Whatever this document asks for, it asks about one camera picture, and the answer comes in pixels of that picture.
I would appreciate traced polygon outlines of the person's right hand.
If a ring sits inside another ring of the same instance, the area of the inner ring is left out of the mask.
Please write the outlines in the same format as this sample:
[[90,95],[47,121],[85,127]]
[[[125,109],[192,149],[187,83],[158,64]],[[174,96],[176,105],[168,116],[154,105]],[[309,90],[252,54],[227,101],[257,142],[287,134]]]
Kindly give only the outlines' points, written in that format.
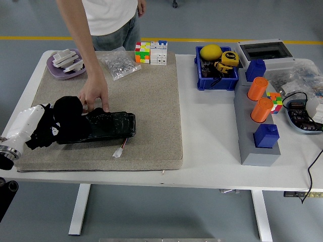
[[95,102],[99,98],[101,107],[105,112],[110,111],[108,98],[108,85],[102,72],[89,73],[88,79],[78,95],[85,113],[95,108]]

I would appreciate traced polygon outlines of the person's left hand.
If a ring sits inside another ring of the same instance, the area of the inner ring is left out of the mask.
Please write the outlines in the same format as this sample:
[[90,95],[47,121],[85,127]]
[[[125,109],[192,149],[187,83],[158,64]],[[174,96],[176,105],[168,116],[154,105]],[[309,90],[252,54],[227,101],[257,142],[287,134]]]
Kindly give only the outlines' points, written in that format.
[[145,14],[146,7],[147,7],[146,0],[138,0],[138,6],[137,6],[138,17],[142,17]]

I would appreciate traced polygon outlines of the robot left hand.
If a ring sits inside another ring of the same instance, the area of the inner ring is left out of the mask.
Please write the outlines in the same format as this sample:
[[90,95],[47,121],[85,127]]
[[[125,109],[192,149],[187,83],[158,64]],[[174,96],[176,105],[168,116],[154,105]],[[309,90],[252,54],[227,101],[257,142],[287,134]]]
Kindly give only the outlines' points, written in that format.
[[53,105],[41,104],[20,112],[1,142],[1,155],[19,159],[24,145],[30,149],[48,147],[57,140],[61,125],[54,118]]

